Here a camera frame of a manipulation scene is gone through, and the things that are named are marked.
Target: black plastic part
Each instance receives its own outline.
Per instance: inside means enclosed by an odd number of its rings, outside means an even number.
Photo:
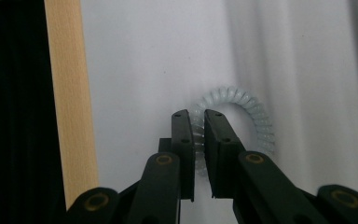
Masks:
[[[238,160],[243,191],[262,223],[328,223],[268,156],[248,151]]]
[[[181,197],[194,202],[195,156],[193,133],[187,110],[172,115],[170,152],[180,158]]]
[[[158,152],[170,152],[171,140],[171,138],[160,138],[158,143]]]
[[[163,152],[151,156],[138,183],[126,223],[178,223],[179,173],[180,161],[175,154]]]
[[[319,188],[316,201],[332,223],[358,223],[358,192],[340,185]]]
[[[234,196],[232,209],[239,224],[262,223],[249,197],[242,191]]]
[[[120,197],[120,202],[116,211],[117,223],[126,223],[133,198],[138,188],[138,182],[139,181],[124,189],[118,194],[118,196]]]
[[[226,116],[217,111],[206,110],[205,160],[213,197],[233,198],[238,179],[238,155],[244,150]]]
[[[90,189],[77,197],[66,213],[63,223],[110,224],[116,222],[118,202],[118,194],[112,189]]]

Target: wooden strip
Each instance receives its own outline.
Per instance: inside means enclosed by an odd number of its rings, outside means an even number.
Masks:
[[[79,0],[46,0],[48,42],[60,138],[66,207],[95,188],[90,91]]]

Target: clear plastic spring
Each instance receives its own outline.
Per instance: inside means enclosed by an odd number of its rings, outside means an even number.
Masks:
[[[206,175],[204,159],[204,110],[222,103],[233,103],[240,105],[252,118],[257,136],[257,148],[255,151],[271,154],[275,150],[275,135],[272,122],[263,104],[250,92],[236,87],[220,87],[205,94],[200,100],[193,104],[190,109],[190,121],[196,146],[196,172]]]

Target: black curtain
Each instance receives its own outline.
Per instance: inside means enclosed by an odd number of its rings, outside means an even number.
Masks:
[[[44,2],[1,1],[0,223],[64,213]]]

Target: spiral ring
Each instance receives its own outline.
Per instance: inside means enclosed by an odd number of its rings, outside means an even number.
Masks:
[[[205,94],[189,109],[190,122],[196,148],[196,172],[206,175],[204,159],[204,111],[214,105],[232,103],[240,105],[254,122],[257,135],[257,148],[260,151],[272,154],[275,150],[275,134],[269,115],[264,110],[263,104],[250,92],[236,87],[220,87]]]

